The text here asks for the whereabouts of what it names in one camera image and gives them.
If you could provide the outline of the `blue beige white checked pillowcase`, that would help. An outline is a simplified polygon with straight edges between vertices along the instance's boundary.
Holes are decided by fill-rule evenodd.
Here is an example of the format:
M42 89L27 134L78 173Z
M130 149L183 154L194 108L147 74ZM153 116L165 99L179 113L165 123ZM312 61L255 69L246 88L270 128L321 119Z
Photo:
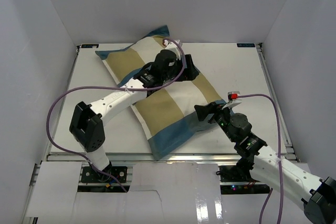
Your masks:
M166 25L149 32L142 39L119 50L96 51L118 86L164 49L169 37ZM213 128L200 122L194 105L224 103L202 73L192 81L175 82L137 102L131 108L145 132L153 158L158 161L187 142L195 133Z

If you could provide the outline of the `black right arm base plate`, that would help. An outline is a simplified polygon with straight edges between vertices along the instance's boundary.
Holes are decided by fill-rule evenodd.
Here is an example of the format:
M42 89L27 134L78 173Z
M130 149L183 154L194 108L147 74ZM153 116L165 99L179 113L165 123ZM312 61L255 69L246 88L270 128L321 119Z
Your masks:
M216 175L220 177L221 182L259 182L250 175L250 170L241 168L237 165L223 165L218 167Z

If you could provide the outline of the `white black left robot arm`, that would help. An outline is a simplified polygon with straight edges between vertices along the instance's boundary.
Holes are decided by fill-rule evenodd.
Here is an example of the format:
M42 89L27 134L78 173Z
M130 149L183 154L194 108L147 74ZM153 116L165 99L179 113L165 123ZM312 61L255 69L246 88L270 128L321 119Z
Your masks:
M198 71L190 54L177 57L171 50L163 49L153 62L137 70L121 89L104 98L75 106L69 131L81 145L93 168L93 176L101 182L110 178L112 164L103 148L106 139L104 127L117 114L131 105L162 90L171 81L194 80Z

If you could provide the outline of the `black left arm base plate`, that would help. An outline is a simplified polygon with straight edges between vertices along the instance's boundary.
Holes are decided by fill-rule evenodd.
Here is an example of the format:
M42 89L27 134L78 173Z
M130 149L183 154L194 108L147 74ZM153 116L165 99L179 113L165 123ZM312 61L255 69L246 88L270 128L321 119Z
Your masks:
M120 183L127 181L128 168L126 166L113 166L109 171L105 171L114 176ZM109 183L115 180L110 176L102 174L94 170L91 166L84 166L82 168L81 183Z

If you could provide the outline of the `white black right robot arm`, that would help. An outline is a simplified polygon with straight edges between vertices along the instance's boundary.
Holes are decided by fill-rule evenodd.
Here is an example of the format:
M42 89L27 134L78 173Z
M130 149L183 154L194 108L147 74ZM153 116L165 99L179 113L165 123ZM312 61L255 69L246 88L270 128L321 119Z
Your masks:
M216 123L233 142L241 156L238 177L257 180L295 203L311 223L335 223L335 179L322 179L298 167L255 135L246 115L233 113L231 106L212 102L195 105L199 121Z

